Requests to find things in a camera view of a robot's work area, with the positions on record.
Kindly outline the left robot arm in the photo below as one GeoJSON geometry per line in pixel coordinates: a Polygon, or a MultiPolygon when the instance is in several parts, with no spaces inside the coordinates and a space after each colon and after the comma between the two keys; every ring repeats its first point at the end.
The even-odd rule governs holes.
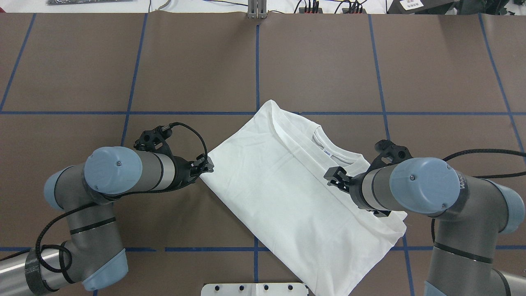
{"type": "Polygon", "coordinates": [[[66,167],[45,183],[46,201],[66,218],[71,238],[42,244],[1,260],[2,296],[45,296],[81,283],[96,291],[115,284],[129,268],[113,204],[132,194],[164,193],[212,172],[210,157],[195,161],[121,146],[94,150],[79,165],[66,167]]]}

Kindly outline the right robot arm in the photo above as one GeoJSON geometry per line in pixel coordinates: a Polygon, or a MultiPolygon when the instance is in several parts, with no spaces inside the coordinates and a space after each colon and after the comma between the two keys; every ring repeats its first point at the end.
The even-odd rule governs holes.
{"type": "Polygon", "coordinates": [[[404,210],[435,219],[425,296],[524,296],[524,277],[494,268],[498,236],[525,219],[524,201],[513,189],[434,157],[371,166],[354,177],[331,167],[324,178],[376,217],[404,210]]]}

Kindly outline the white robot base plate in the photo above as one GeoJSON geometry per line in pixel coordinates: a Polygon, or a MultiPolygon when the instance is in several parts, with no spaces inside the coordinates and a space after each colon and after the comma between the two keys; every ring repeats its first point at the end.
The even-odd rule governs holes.
{"type": "Polygon", "coordinates": [[[308,287],[299,282],[206,284],[201,296],[308,296],[308,287]]]}

